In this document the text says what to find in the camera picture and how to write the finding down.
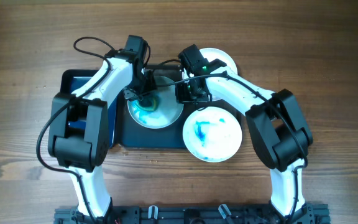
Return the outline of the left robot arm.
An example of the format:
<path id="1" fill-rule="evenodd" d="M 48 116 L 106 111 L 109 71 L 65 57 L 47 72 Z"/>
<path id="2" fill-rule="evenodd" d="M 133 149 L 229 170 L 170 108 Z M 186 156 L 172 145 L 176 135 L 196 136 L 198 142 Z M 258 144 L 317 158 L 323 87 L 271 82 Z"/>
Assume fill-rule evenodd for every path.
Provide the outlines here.
<path id="1" fill-rule="evenodd" d="M 101 167 L 112 145 L 109 107 L 120 94 L 142 100 L 156 90 L 155 80 L 144 69 L 150 46 L 139 36 L 129 35 L 123 49 L 111 47 L 101 56 L 101 68 L 83 86 L 71 93 L 60 91 L 52 101 L 51 117 L 36 145 L 48 134 L 48 153 L 57 159 L 57 172 L 70 175 L 78 197 L 75 220 L 105 223 L 111 217 L 112 199 L 106 190 Z"/>

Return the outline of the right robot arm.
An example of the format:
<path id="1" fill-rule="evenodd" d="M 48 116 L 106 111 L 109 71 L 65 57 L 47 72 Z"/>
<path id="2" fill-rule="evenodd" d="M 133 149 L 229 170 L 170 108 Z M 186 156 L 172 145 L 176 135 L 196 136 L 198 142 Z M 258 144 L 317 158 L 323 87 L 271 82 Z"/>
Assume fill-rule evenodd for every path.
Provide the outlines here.
<path id="1" fill-rule="evenodd" d="M 195 44 L 182 50 L 178 59 L 188 77 L 175 85 L 177 102 L 198 104 L 219 97 L 242 113 L 254 151 L 270 169 L 270 203 L 287 223 L 297 220 L 305 204 L 301 172 L 308 166 L 313 137 L 293 93 L 258 87 L 221 59 L 209 61 Z"/>

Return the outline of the green yellow sponge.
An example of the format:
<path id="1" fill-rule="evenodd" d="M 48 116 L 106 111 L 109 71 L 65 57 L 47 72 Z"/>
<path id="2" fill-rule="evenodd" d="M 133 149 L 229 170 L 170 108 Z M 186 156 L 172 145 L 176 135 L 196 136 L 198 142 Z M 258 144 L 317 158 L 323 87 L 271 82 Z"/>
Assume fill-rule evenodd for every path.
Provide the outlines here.
<path id="1" fill-rule="evenodd" d="M 136 100 L 134 103 L 141 110 L 153 112 L 158 109 L 160 98 L 158 95 L 148 95 L 140 100 Z"/>

